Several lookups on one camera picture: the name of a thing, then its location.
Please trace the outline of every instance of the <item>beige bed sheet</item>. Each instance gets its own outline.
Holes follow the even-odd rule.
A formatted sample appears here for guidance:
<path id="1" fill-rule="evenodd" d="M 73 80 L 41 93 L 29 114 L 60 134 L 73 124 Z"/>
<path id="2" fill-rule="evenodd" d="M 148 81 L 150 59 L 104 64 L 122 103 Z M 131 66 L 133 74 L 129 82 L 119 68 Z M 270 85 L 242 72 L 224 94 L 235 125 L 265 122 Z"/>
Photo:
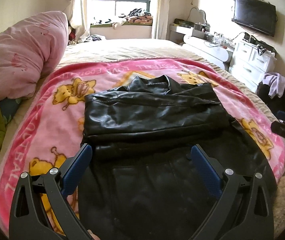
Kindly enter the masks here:
<path id="1" fill-rule="evenodd" d="M 225 70 L 209 63 L 196 54 L 189 52 L 179 45 L 166 40 L 108 40 L 82 43 L 69 46 L 56 69 L 65 65 L 81 62 L 113 62 L 130 58 L 156 58 L 156 57 L 181 57 L 193 59 L 199 62 L 209 64 L 221 76 L 235 84 L 249 99 L 259 108 L 271 121 L 276 118 L 261 99 L 252 93 L 243 83 L 236 80 Z M 37 91 L 41 87 L 44 79 L 39 80 Z M 22 122 L 25 113 L 32 103 L 33 98 L 23 101 L 13 120 L 7 126 L 7 132 L 0 152 L 0 163 L 2 161 L 9 144 Z"/>

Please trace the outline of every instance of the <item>wall-mounted television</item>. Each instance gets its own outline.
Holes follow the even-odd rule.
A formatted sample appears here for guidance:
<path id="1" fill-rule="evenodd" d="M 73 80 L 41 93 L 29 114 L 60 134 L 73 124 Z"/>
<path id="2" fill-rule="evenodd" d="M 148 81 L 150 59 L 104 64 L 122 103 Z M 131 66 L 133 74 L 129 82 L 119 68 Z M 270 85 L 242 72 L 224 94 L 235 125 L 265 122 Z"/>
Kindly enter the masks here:
<path id="1" fill-rule="evenodd" d="M 277 22 L 276 7 L 260 0 L 235 0 L 235 14 L 232 21 L 274 37 Z"/>

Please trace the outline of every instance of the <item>white curtain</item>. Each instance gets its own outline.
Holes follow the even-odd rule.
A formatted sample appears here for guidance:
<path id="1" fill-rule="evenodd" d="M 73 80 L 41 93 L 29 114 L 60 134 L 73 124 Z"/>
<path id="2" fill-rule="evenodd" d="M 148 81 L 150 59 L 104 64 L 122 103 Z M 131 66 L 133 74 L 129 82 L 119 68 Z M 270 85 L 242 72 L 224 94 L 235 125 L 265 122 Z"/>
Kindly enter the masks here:
<path id="1" fill-rule="evenodd" d="M 70 25 L 76 29 L 76 40 L 84 41 L 90 34 L 89 0 L 70 0 L 66 15 Z"/>
<path id="2" fill-rule="evenodd" d="M 168 29 L 169 0 L 156 0 L 156 3 L 150 5 L 150 12 L 153 15 L 151 37 L 165 40 Z"/>

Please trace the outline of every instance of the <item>leather garment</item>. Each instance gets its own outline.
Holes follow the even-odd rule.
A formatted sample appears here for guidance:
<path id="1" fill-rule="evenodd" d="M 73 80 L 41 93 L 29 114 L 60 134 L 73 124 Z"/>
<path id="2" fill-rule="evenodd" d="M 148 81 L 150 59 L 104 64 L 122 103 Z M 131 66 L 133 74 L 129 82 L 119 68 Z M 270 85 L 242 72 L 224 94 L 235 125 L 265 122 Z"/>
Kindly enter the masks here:
<path id="1" fill-rule="evenodd" d="M 264 154 L 209 83 L 136 77 L 85 97 L 82 143 L 94 154 L 79 184 L 80 220 L 101 240 L 184 240 L 214 199 L 190 159 L 199 144 L 237 174 L 276 181 Z"/>

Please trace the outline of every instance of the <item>metal screw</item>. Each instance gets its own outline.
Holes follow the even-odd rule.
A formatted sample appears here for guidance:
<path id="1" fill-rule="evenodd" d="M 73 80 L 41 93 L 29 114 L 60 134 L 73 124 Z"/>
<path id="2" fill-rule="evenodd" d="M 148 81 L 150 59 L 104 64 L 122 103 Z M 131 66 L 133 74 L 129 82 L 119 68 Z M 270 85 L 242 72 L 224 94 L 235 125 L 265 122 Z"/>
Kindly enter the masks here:
<path id="1" fill-rule="evenodd" d="M 50 173 L 51 175 L 55 175 L 55 174 L 57 174 L 57 172 L 58 172 L 58 169 L 57 169 L 57 168 L 52 168 L 52 169 L 49 171 L 49 173 Z"/>
<path id="2" fill-rule="evenodd" d="M 20 177 L 22 179 L 26 178 L 28 176 L 28 173 L 27 172 L 23 172 L 22 174 L 20 174 Z"/>
<path id="3" fill-rule="evenodd" d="M 232 174 L 234 174 L 234 171 L 232 169 L 226 169 L 225 173 L 228 175 L 232 175 Z"/>
<path id="4" fill-rule="evenodd" d="M 259 172 L 257 172 L 257 173 L 255 174 L 255 176 L 256 176 L 257 179 L 261 179 L 261 178 L 262 178 L 262 175 L 261 175 L 261 173 L 259 173 Z"/>

